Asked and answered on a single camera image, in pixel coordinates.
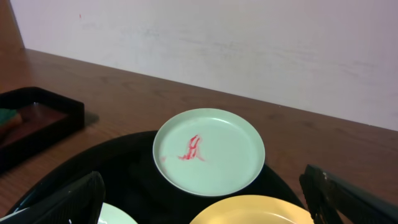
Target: white wall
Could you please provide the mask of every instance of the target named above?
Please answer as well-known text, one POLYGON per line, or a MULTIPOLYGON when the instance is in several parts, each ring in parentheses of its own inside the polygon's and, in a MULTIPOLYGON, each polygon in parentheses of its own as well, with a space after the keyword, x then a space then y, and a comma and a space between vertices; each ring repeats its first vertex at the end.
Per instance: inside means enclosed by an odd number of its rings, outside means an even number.
POLYGON ((398 130, 397 0, 11 2, 28 49, 398 130))

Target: wooden surface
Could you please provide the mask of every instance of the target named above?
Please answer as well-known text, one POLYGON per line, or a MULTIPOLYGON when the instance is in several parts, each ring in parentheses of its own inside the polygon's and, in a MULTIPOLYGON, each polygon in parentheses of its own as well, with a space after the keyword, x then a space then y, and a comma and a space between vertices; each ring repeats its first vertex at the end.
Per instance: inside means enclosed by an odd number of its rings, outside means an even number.
POLYGON ((52 169, 91 146, 159 129, 194 108, 248 120, 266 161, 303 200, 299 175, 318 165, 398 204, 398 132, 31 50, 0 55, 0 92, 39 86, 84 102, 99 121, 0 177, 0 215, 52 169))
POLYGON ((10 0, 0 0, 0 54, 18 51, 23 47, 10 0))

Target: light green plate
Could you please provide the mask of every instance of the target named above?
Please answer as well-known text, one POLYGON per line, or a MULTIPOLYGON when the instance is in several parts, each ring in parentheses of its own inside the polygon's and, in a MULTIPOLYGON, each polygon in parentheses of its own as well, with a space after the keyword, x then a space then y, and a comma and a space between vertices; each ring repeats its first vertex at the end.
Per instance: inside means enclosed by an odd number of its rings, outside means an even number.
POLYGON ((108 203, 103 203, 98 224, 137 224, 126 212, 108 203))
POLYGON ((153 145, 155 164, 174 186, 202 196, 228 195, 260 173, 266 153, 246 120, 217 109, 196 109, 168 120, 153 145))

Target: black tray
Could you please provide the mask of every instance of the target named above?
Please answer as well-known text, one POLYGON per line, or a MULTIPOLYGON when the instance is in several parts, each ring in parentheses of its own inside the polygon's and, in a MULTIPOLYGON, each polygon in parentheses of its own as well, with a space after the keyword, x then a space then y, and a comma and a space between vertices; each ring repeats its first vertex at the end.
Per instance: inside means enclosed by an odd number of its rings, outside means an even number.
POLYGON ((303 208, 288 185, 266 165, 252 184, 231 195, 201 197, 177 189, 154 164, 152 143, 156 133, 130 134, 82 152, 39 181, 8 214, 41 201, 93 170, 104 180, 105 202, 124 210, 140 224, 190 223, 207 206, 235 195, 267 195, 303 208))
POLYGON ((7 144, 0 139, 0 174, 85 125, 83 103, 38 87, 0 94, 0 108, 19 110, 24 120, 9 133, 19 131, 18 137, 7 144))

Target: plate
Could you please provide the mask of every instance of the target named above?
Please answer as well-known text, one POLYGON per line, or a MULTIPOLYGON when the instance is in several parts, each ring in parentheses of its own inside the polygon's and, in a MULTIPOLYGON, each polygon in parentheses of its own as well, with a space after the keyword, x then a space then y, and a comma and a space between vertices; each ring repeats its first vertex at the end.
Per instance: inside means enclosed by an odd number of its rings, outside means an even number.
POLYGON ((103 203, 98 224, 137 224, 126 212, 108 203, 103 203))
POLYGON ((208 108, 168 120, 153 145, 155 164, 171 184, 209 197, 245 188, 259 175, 265 156, 251 124, 236 114, 208 108))
POLYGON ((218 223, 313 224, 313 220, 311 214, 306 210, 281 199, 260 195, 242 195, 210 205, 191 222, 191 224, 218 223))

